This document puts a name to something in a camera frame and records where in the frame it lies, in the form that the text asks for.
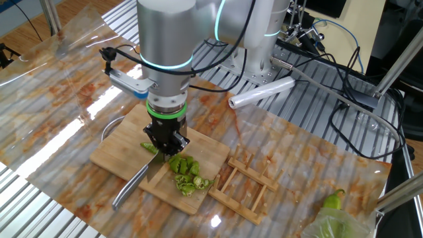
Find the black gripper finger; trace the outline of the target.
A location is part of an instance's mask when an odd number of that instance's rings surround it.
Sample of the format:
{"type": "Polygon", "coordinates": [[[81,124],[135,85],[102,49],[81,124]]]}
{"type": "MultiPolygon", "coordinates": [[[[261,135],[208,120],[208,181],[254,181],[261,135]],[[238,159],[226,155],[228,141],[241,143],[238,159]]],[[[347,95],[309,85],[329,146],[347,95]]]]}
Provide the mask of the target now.
{"type": "Polygon", "coordinates": [[[168,142],[165,144],[164,154],[166,155],[176,155],[180,153],[188,144],[190,140],[178,131],[174,131],[173,134],[169,137],[168,142]]]}
{"type": "Polygon", "coordinates": [[[164,130],[161,126],[148,124],[143,131],[148,135],[151,143],[160,151],[164,152],[164,130]]]}

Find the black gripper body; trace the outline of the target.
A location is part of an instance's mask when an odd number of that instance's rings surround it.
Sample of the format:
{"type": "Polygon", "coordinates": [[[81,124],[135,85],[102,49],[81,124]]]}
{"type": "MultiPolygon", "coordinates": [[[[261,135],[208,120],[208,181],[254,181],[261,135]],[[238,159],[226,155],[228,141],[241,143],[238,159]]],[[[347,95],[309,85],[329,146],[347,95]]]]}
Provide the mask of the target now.
{"type": "Polygon", "coordinates": [[[160,119],[152,117],[151,134],[153,141],[160,143],[170,142],[173,134],[178,132],[181,136],[186,137],[186,117],[173,119],[160,119]]]}

